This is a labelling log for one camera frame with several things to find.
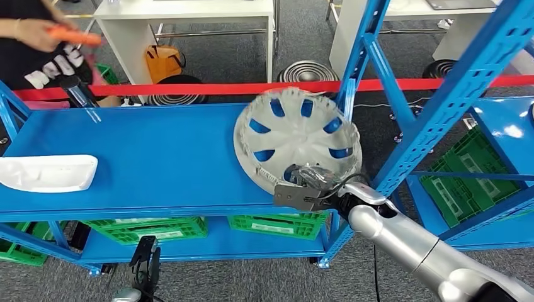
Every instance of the robotic arm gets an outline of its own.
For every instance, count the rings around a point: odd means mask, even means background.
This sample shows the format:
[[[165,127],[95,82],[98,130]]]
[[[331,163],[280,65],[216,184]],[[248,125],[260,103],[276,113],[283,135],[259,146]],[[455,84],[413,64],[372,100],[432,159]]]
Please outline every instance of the robotic arm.
[[[533,288],[455,250],[362,183],[342,183],[326,193],[278,185],[275,205],[302,211],[336,209],[354,231],[388,253],[441,301],[534,301]]]

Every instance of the red barrier tape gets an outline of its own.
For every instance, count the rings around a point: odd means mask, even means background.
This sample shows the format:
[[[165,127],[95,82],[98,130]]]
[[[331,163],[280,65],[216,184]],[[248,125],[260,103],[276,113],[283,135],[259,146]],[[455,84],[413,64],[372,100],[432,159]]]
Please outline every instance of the red barrier tape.
[[[397,79],[402,90],[430,90],[438,89],[441,79]],[[491,87],[534,85],[534,75],[503,75],[498,77]],[[134,96],[149,94],[260,94],[270,89],[298,87],[311,92],[339,90],[339,81],[332,82],[294,82],[294,83],[252,83],[252,84],[168,84],[168,85],[106,85],[91,86],[97,96]],[[383,90],[380,80],[362,80],[358,91]],[[51,99],[66,99],[67,94],[61,88],[29,89],[15,91],[24,101],[48,101]]]

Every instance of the blue metal shelving unit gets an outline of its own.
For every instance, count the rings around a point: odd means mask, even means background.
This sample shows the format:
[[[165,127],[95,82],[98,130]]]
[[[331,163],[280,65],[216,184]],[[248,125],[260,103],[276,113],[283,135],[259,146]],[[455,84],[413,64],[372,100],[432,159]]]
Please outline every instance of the blue metal shelving unit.
[[[534,97],[484,98],[469,109],[508,170],[517,173],[504,177],[519,180],[522,191],[449,228],[421,186],[419,173],[407,178],[423,225],[428,230],[463,250],[534,246],[534,234],[517,232],[531,228],[534,213],[534,164],[528,160],[534,147],[533,104]]]
[[[504,0],[416,118],[377,42],[388,3],[368,1],[338,94],[338,104],[350,117],[355,89],[371,59],[404,132],[402,143],[373,182],[386,195],[392,194],[406,177],[417,187],[418,181],[412,182],[417,177],[409,176],[410,172],[534,33],[534,3]],[[56,221],[206,216],[208,237],[162,242],[162,260],[319,257],[319,267],[323,268],[329,267],[330,260],[353,234],[346,223],[339,224],[338,215],[333,216],[330,235],[323,227],[314,241],[229,228],[226,215],[295,212],[292,208],[274,208],[272,197],[248,178],[235,158],[232,131],[245,104],[97,108],[92,109],[93,118],[98,116],[94,120],[85,109],[30,111],[3,84],[0,92],[0,116],[12,141],[4,156],[92,154],[99,159],[87,191],[35,194],[0,186],[4,201],[0,203],[0,221],[49,221],[58,238],[57,244],[48,243],[0,224],[3,239],[98,274],[103,263],[129,261],[135,247],[120,245],[92,231],[83,253],[77,254],[65,248]],[[9,110],[9,104],[17,110]],[[15,118],[25,122],[21,129]],[[143,127],[136,127],[139,121]],[[206,187],[208,175],[211,181]],[[424,197],[421,190],[413,192],[425,226],[441,236],[445,234],[445,239],[458,238],[461,246],[469,248],[470,237],[466,234],[489,230],[495,220],[505,221],[503,216],[523,210],[526,204],[530,206],[532,190],[529,187],[453,229],[440,223],[443,219],[428,196],[425,200],[420,198]]]

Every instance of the cable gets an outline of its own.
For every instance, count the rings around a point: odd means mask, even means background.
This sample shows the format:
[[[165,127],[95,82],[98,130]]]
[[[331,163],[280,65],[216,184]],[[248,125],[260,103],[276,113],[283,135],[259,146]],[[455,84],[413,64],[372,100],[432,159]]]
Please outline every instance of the cable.
[[[328,198],[334,196],[334,194],[336,194],[339,191],[339,189],[341,189],[341,187],[343,187],[351,178],[356,177],[356,176],[360,176],[361,178],[365,179],[365,181],[367,183],[369,183],[369,184],[371,183],[369,178],[367,177],[367,175],[362,174],[362,173],[352,173],[349,176],[345,177],[345,179],[343,179],[337,186],[335,186],[334,189],[332,190],[332,192],[330,192],[330,194],[325,195],[323,197],[318,197],[318,198],[304,198],[304,200],[325,200],[325,199],[328,199]]]
[[[113,272],[111,272],[111,276],[110,276],[110,279],[108,280],[108,284],[106,284],[106,289],[110,288],[111,280],[113,280],[113,277],[115,276],[116,269],[117,269],[117,266],[115,266],[113,268]]]
[[[381,30],[380,34],[395,34],[395,33],[447,33],[446,30],[441,29],[420,29],[420,30]]]
[[[378,269],[377,269],[377,246],[373,244],[373,257],[375,263],[375,293],[377,294],[377,302],[380,302],[380,291],[378,290]]]
[[[413,102],[410,102],[408,103],[408,105],[413,105],[413,104],[416,104],[424,99],[430,99],[430,98],[420,98],[418,99],[417,101],[413,101]],[[376,104],[376,105],[367,105],[367,104],[356,104],[354,105],[354,108],[356,107],[368,107],[368,108],[376,108],[376,107],[391,107],[390,104],[387,104],[387,103],[381,103],[381,104]]]
[[[143,285],[141,284],[141,282],[139,282],[139,273],[141,274],[146,274],[147,276],[147,283],[150,284],[150,275],[148,274],[148,272],[140,272],[139,271],[139,267],[141,266],[141,263],[137,263],[137,267],[135,268],[135,285],[137,285],[137,289],[143,293],[145,296],[148,296],[149,298],[153,299],[153,300],[156,300],[158,302],[165,302],[163,301],[163,299],[161,299],[160,297],[158,296],[154,296],[153,294],[150,294],[149,292],[147,292],[146,290],[143,289]]]

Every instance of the blue shelf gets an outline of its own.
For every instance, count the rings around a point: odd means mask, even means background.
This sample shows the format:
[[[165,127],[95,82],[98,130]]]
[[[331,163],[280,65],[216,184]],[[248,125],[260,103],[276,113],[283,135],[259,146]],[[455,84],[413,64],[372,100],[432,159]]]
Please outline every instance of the blue shelf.
[[[406,183],[424,228],[436,236],[448,231],[450,229],[449,226],[432,198],[424,190],[419,178],[410,175],[406,178]]]
[[[0,185],[0,218],[95,220],[236,213],[294,213],[237,161],[233,131],[246,104],[34,111],[4,156],[91,154],[86,191],[39,194]]]
[[[534,174],[533,97],[488,98],[470,109],[480,129],[511,172]]]
[[[208,237],[161,242],[161,260],[224,260],[318,257],[325,254],[321,235],[313,241],[232,230],[226,217],[207,218]],[[121,245],[92,230],[81,262],[130,262],[136,245]]]
[[[534,246],[533,232],[518,232],[532,225],[532,213],[495,221],[450,244],[462,250],[513,249]]]

